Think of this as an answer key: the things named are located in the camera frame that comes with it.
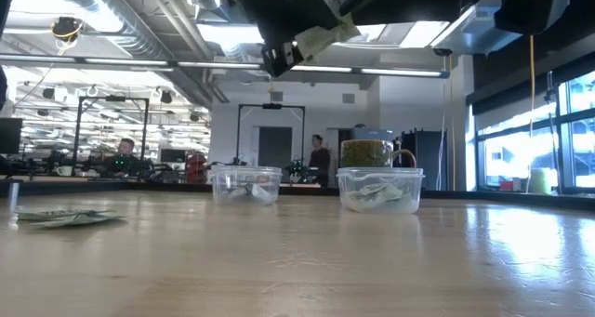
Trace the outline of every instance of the clear plastic container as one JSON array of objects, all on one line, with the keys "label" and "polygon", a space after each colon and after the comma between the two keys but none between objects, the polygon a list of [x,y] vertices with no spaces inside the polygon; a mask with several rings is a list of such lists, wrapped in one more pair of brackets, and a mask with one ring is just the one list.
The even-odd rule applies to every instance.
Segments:
[{"label": "clear plastic container", "polygon": [[349,167],[337,176],[341,203],[348,209],[401,214],[419,209],[423,169]]},{"label": "clear plastic container", "polygon": [[279,196],[281,168],[213,166],[213,199],[217,204],[271,205]]}]

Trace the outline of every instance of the wooden table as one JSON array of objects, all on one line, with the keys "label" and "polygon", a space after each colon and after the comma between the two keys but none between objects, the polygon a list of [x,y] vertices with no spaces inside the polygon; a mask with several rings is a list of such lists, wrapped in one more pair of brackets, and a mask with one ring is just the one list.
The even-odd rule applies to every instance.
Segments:
[{"label": "wooden table", "polygon": [[422,201],[412,216],[210,194],[22,198],[127,222],[32,230],[0,212],[0,316],[593,316],[589,213]]}]

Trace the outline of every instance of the jar lid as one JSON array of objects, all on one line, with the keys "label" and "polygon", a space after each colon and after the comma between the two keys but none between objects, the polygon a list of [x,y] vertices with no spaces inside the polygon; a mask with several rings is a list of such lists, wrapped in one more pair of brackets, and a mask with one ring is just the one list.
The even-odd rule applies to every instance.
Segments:
[{"label": "jar lid", "polygon": [[393,168],[393,167],[346,167],[337,170],[337,176],[353,174],[379,174],[390,176],[421,177],[424,174],[423,168]]},{"label": "jar lid", "polygon": [[281,168],[278,167],[250,167],[237,165],[212,165],[211,170],[215,172],[252,174],[252,175],[282,175]]}]

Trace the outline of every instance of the red object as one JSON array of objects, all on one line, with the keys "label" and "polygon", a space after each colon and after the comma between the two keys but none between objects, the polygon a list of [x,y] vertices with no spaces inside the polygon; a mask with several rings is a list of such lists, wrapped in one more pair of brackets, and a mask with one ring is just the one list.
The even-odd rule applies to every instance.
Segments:
[{"label": "red object", "polygon": [[197,153],[186,160],[186,182],[206,183],[206,158]]},{"label": "red object", "polygon": [[506,192],[512,192],[512,181],[500,181],[500,190]]}]

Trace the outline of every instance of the doorway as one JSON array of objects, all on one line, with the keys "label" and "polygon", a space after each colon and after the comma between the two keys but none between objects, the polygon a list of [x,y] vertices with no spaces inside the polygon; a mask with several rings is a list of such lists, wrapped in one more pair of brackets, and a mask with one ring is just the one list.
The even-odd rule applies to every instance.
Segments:
[{"label": "doorway", "polygon": [[281,168],[282,181],[289,180],[284,168],[291,164],[292,136],[291,127],[261,126],[259,130],[258,165]]}]

